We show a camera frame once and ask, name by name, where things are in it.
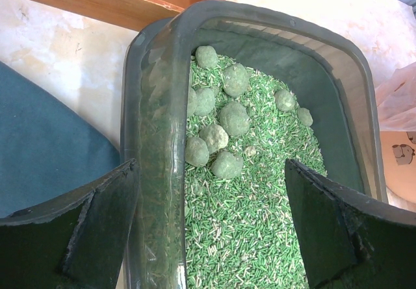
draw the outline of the green litter pellet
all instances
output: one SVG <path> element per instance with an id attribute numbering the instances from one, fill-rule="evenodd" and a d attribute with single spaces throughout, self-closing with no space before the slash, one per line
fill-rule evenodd
<path id="1" fill-rule="evenodd" d="M 222 72 L 233 64 L 232 58 L 222 55 L 213 69 L 192 61 L 194 86 L 222 88 Z M 188 287 L 308 288 L 284 165 L 286 158 L 294 158 L 325 175 L 319 144 L 312 129 L 300 123 L 295 108 L 282 112 L 276 107 L 274 94 L 289 91 L 287 85 L 252 68 L 246 70 L 250 90 L 237 99 L 221 91 L 211 113 L 187 120 L 191 137 L 208 125 L 219 125 L 219 113 L 230 101 L 239 102 L 250 117 L 249 131 L 230 136 L 220 150 L 243 158 L 241 175 L 230 180 L 215 177 L 211 165 L 218 152 L 210 155 L 205 167 L 186 165 Z"/>

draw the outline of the litter clump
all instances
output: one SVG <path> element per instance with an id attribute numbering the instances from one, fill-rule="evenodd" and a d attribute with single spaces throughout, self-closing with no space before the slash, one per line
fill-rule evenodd
<path id="1" fill-rule="evenodd" d="M 197 106 L 195 115 L 206 116 L 215 106 L 215 95 L 210 88 L 200 88 L 196 90 Z"/>
<path id="2" fill-rule="evenodd" d="M 288 90 L 279 90 L 274 94 L 276 98 L 276 107 L 282 112 L 288 112 L 294 110 L 296 101 L 293 95 Z"/>
<path id="3" fill-rule="evenodd" d="M 220 125 L 208 125 L 203 128 L 200 138 L 207 144 L 210 154 L 225 148 L 228 144 L 228 134 Z"/>
<path id="4" fill-rule="evenodd" d="M 213 69 L 216 63 L 218 63 L 218 55 L 210 45 L 198 47 L 195 52 L 195 57 L 196 62 L 201 68 Z"/>
<path id="5" fill-rule="evenodd" d="M 216 97 L 220 92 L 221 92 L 221 89 L 220 89 L 220 87 L 219 86 L 213 86 L 212 87 L 212 90 L 213 90 L 213 92 L 214 92 L 214 96 Z"/>
<path id="6" fill-rule="evenodd" d="M 250 128 L 250 118 L 245 107 L 236 101 L 229 102 L 221 110 L 220 123 L 230 136 L 246 134 Z"/>
<path id="7" fill-rule="evenodd" d="M 248 146 L 244 150 L 244 154 L 246 154 L 247 157 L 251 157 L 251 156 L 254 156 L 255 154 L 257 154 L 257 151 L 255 150 L 254 146 Z"/>
<path id="8" fill-rule="evenodd" d="M 241 174 L 242 166 L 243 160 L 240 156 L 222 151 L 213 162 L 211 171 L 219 179 L 232 179 Z"/>
<path id="9" fill-rule="evenodd" d="M 312 126 L 313 119 L 311 112 L 307 108 L 298 108 L 297 115 L 299 118 L 299 121 L 302 125 L 305 125 L 306 127 Z"/>
<path id="10" fill-rule="evenodd" d="M 248 87 L 248 74 L 246 68 L 240 63 L 228 66 L 224 72 L 224 91 L 231 97 L 238 97 Z"/>
<path id="11" fill-rule="evenodd" d="M 185 148 L 185 161 L 195 167 L 204 167 L 208 160 L 209 152 L 205 141 L 197 136 L 189 138 Z"/>
<path id="12" fill-rule="evenodd" d="M 196 97 L 196 93 L 194 89 L 188 89 L 188 117 L 191 117 L 198 106 L 198 98 Z"/>

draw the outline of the blue fabric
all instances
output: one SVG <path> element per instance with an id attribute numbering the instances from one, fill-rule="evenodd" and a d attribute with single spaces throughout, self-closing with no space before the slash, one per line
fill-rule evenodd
<path id="1" fill-rule="evenodd" d="M 108 173 L 118 151 L 76 113 L 0 62 L 0 218 Z"/>

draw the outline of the plastic bag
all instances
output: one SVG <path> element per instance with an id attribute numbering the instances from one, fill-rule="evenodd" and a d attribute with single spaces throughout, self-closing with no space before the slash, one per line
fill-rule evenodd
<path id="1" fill-rule="evenodd" d="M 380 131 L 416 131 L 416 62 L 376 88 Z"/>

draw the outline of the gray plastic litter box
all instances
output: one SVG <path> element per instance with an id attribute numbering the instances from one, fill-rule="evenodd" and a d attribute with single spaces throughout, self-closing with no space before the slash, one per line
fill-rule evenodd
<path id="1" fill-rule="evenodd" d="M 287 83 L 312 126 L 328 177 L 387 201 L 369 66 L 350 41 L 302 19 L 203 1 L 147 26 L 127 52 L 122 160 L 140 167 L 125 272 L 129 288 L 186 288 L 184 150 L 190 55 L 199 45 Z"/>

